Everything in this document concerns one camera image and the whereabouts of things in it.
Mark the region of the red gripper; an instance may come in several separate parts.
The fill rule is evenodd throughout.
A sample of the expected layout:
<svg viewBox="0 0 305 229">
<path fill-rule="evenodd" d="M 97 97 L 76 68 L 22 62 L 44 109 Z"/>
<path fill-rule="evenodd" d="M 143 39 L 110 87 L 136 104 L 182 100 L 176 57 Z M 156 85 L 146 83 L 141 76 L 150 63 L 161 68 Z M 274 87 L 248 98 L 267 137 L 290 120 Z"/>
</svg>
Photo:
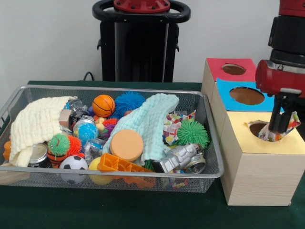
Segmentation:
<svg viewBox="0 0 305 229">
<path fill-rule="evenodd" d="M 304 68 L 261 60 L 256 68 L 255 82 L 261 92 L 275 95 L 269 130 L 286 132 L 297 95 L 300 98 L 305 96 Z"/>
</svg>

